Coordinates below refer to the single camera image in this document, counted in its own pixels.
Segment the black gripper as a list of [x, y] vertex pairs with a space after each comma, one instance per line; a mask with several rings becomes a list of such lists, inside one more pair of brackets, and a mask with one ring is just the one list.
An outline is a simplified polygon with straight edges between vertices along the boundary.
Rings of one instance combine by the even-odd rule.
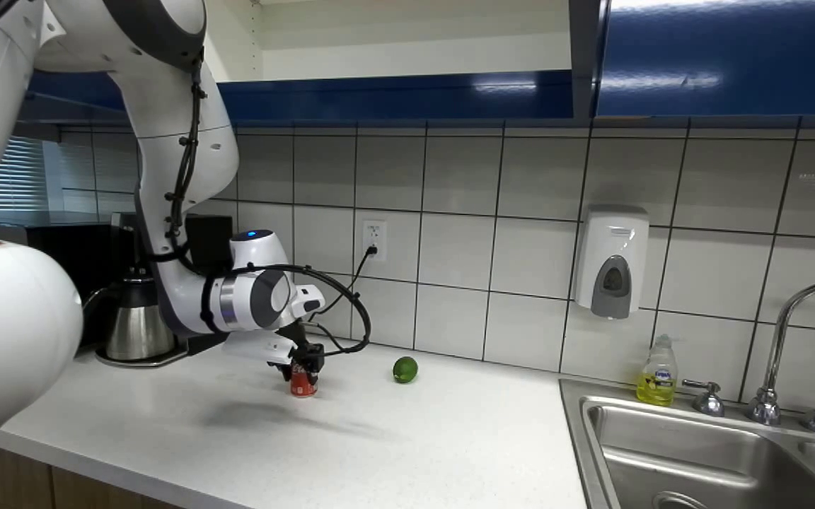
[[295, 341], [293, 361], [284, 368], [284, 378], [293, 381], [295, 377], [304, 377], [305, 381], [318, 381], [327, 364], [327, 347], [321, 341], [308, 341], [300, 323], [287, 324], [284, 336]]

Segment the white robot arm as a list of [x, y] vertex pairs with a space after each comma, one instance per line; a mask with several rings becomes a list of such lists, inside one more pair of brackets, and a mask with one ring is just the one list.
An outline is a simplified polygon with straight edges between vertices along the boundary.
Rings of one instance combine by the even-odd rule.
[[[137, 138], [114, 211], [138, 227], [160, 312], [182, 336], [273, 330], [287, 341], [281, 360], [295, 361], [324, 290], [298, 279], [273, 231], [237, 234], [223, 278], [188, 259], [188, 216], [237, 169], [237, 138], [206, 66], [206, 22], [206, 0], [0, 0], [0, 158], [35, 77], [110, 78]], [[72, 271], [36, 245], [0, 241], [0, 428], [63, 377], [82, 319]]]

